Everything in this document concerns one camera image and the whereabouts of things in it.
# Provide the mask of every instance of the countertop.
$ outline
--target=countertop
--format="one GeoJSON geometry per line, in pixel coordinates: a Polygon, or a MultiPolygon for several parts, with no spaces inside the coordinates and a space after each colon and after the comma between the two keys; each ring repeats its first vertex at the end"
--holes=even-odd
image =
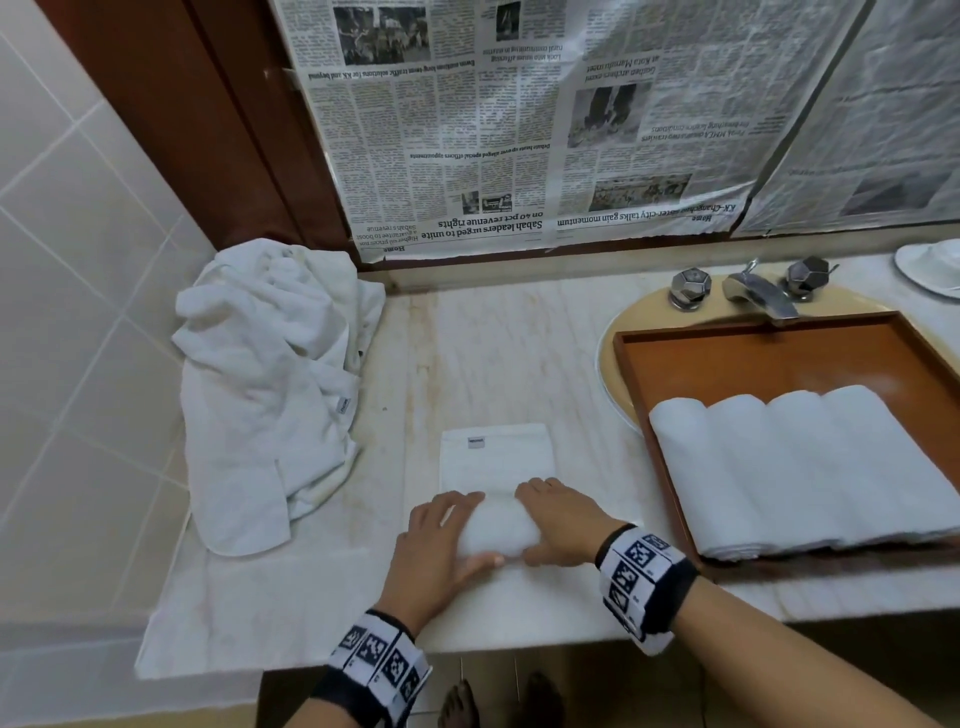
{"type": "MultiPolygon", "coordinates": [[[[925,293],[889,255],[838,259],[834,280],[909,314],[960,352],[960,303],[925,293]]],[[[716,275],[737,270],[716,267],[716,275]]],[[[322,662],[377,598],[410,508],[438,490],[440,437],[475,425],[546,423],[560,478],[621,518],[673,533],[646,448],[595,371],[597,343],[671,273],[639,273],[390,297],[363,373],[353,429],[363,451],[344,487],[269,553],[207,552],[188,526],[138,671],[168,677],[322,662]]],[[[960,566],[730,585],[787,621],[960,607],[960,566]]],[[[507,567],[422,634],[428,652],[623,639],[592,566],[507,567]]]]}

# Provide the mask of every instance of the wrist band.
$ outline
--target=wrist band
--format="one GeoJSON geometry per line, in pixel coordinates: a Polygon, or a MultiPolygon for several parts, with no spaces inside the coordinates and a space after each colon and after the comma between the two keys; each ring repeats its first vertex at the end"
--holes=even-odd
{"type": "Polygon", "coordinates": [[[362,728],[401,725],[433,671],[407,628],[374,610],[350,627],[326,664],[310,696],[339,705],[362,728]]]}
{"type": "Polygon", "coordinates": [[[660,654],[673,640],[670,624],[697,568],[666,541],[636,526],[614,531],[596,560],[604,606],[644,653],[660,654]]]}

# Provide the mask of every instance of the newspaper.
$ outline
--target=newspaper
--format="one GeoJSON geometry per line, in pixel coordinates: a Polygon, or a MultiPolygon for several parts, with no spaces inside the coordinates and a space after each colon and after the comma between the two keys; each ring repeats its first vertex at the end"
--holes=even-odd
{"type": "Polygon", "coordinates": [[[725,231],[864,0],[271,0],[363,260],[725,231]]]}
{"type": "Polygon", "coordinates": [[[960,4],[878,0],[737,234],[960,217],[960,4]]]}

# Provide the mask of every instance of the orange tray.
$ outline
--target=orange tray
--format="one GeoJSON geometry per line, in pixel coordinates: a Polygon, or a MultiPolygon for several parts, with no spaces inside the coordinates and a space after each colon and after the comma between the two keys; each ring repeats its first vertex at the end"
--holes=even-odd
{"type": "Polygon", "coordinates": [[[716,580],[836,573],[842,565],[876,568],[960,562],[960,540],[921,546],[821,549],[783,557],[722,562],[697,553],[673,487],[650,410],[691,397],[706,406],[734,395],[768,402],[805,389],[825,394],[863,384],[876,392],[956,488],[960,484],[960,376],[897,311],[802,319],[785,328],[769,320],[689,328],[621,331],[613,339],[640,429],[663,490],[678,546],[716,580]]]}

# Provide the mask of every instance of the chrome faucet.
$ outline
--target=chrome faucet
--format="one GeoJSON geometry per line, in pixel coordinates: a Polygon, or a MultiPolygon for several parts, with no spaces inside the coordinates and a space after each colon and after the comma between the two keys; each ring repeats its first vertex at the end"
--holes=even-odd
{"type": "Polygon", "coordinates": [[[753,272],[758,263],[759,258],[754,258],[742,272],[727,276],[723,281],[723,295],[728,301],[754,303],[763,309],[775,326],[799,319],[800,313],[786,291],[753,272]]]}

